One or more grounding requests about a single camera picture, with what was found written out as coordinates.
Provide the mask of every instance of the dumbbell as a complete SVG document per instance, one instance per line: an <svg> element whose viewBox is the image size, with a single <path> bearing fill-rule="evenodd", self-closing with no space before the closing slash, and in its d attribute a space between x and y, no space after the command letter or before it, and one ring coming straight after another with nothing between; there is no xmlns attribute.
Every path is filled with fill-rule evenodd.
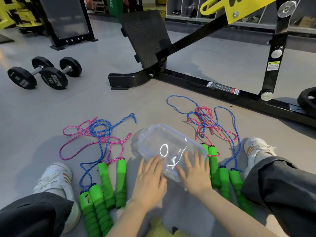
<svg viewBox="0 0 316 237"><path fill-rule="evenodd" d="M14 66L8 70L8 75L18 86L28 90L34 89L37 85L34 75L40 73L46 67L53 68L54 65L45 57L37 56L32 59L32 66L35 69L31 72L22 67Z"/></svg>
<svg viewBox="0 0 316 237"><path fill-rule="evenodd" d="M72 57L64 57L59 62L61 71L54 67L47 67L41 71L42 79L47 85L56 90L63 90L68 85L66 74L70 77L78 77L82 68L79 62Z"/></svg>

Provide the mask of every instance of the cubby shelf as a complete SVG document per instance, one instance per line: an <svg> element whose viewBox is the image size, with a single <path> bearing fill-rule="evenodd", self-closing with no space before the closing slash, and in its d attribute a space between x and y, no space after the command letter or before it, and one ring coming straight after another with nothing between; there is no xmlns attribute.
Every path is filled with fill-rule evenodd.
<svg viewBox="0 0 316 237"><path fill-rule="evenodd" d="M200 6L207 0L167 0L167 19L183 20L183 21L193 21L193 22L202 22L208 23L214 19L202 17L200 13ZM192 3L195 4L195 8L197 8L197 17L190 18L184 15L184 9L186 6L191 5ZM172 11L175 9L181 10L181 15L172 15ZM219 15L223 14L223 9L219 10L216 13L215 18ZM266 7L255 11L250 15L250 17L259 15L260 20L258 23L255 22L241 22L237 21L233 23L233 26L244 26L244 27L253 27L253 28L260 28L266 29L268 32L275 29L275 25L277 22L277 10L275 2L267 5ZM289 31L297 32L297 33L307 33L307 34L316 34L316 29L314 28L307 28L307 27L298 27L293 25L293 23L303 16L312 16L316 17L316 0L300 0L297 5L295 12L292 15L291 23L289 26Z"/></svg>

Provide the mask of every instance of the clear plastic container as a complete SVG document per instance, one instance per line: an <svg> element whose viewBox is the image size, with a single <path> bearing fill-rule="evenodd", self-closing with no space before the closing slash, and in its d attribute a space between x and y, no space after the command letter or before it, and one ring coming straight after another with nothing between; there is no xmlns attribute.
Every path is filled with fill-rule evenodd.
<svg viewBox="0 0 316 237"><path fill-rule="evenodd" d="M165 165L162 173L183 186L182 180L175 166L179 165L186 172L183 153L188 152L188 157L193 165L194 152L203 155L204 159L206 151L204 147L193 141L171 127L164 124L158 124L145 128L138 140L138 150L145 160L149 160L155 155L165 158Z"/></svg>

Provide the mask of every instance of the gym floor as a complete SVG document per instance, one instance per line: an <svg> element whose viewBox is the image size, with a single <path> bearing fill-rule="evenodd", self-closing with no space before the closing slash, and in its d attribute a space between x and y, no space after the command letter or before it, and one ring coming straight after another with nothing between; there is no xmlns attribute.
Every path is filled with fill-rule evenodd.
<svg viewBox="0 0 316 237"><path fill-rule="evenodd" d="M242 143L249 137L258 136L276 146L278 155L305 171L316 173L313 151L316 132L311 127L256 113L154 79L128 91L112 91L107 78L109 73L136 72L141 69L141 64L136 63L135 52L128 39L121 34L120 24L100 18L91 18L91 24L98 42L74 45L62 51L51 49L47 37L21 35L15 29L0 32L15 40L13 43L1 44L0 49L0 187L3 193L0 208L32 194L45 168L51 163L63 162L58 157L58 150L70 139L62 134L64 127L79 125L96 116L115 124L130 113L135 113L137 124L130 118L113 130L113 135L121 139L128 132L133 133L124 145L128 197L131 197L141 158L134 144L144 127L163 123L191 139L195 137L196 127L166 104L169 95L185 95L200 106L212 109L218 105L229 108L236 116ZM168 33L172 42L186 35L173 31ZM268 52L269 46L266 45L207 37L170 56L167 68L258 93L262 87ZM78 78L69 77L68 87L61 91L49 88L39 75L36 75L36 89L19 88L7 77L7 70L12 66L32 70L31 59L35 56L44 56L57 67L62 57L71 56L81 64L82 75ZM315 53L286 49L275 98L295 104L301 91L316 86L315 63ZM174 98L170 102L183 112L195 108L186 99ZM228 112L219 110L218 114L220 124L232 131ZM95 141L92 137L78 138L64 148L63 156L72 156L92 140ZM220 161L231 156L229 143L216 136L212 136L211 140L221 154ZM118 146L114 146L111 157L115 158L120 151ZM75 158L64 161L73 171L72 186L76 199L81 191L78 181L83 174L79 163L96 160L99 156L99 147L93 145ZM244 170L246 163L247 157L242 150L238 156L239 168ZM116 164L111 164L109 170L115 186ZM99 183L96 168L91 173ZM256 206L254 208L256 218L266 224L265 212ZM229 236L198 200L171 181L168 181L168 190L162 202L146 216L140 236L146 233L149 219L154 215L162 218L168 230L176 226L192 236ZM275 219L270 217L267 226L279 236L285 236ZM86 236L83 220L65 236Z"/></svg>

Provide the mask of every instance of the hand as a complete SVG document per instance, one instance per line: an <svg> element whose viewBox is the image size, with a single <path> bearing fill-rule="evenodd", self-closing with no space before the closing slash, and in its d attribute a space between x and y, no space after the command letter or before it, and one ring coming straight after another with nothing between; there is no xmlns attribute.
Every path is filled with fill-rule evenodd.
<svg viewBox="0 0 316 237"><path fill-rule="evenodd" d="M146 213L162 198L167 186L167 179L161 175L165 159L159 156L152 157L144 170L144 159L141 160L131 202L144 208Z"/></svg>
<svg viewBox="0 0 316 237"><path fill-rule="evenodd" d="M176 168L188 191L195 197L198 197L204 191L211 190L212 185L210 180L210 165L208 158L205 162L203 155L199 157L198 153L195 152L194 165L192 167L188 158L188 152L184 152L183 157L187 174L185 174L180 166L176 166Z"/></svg>

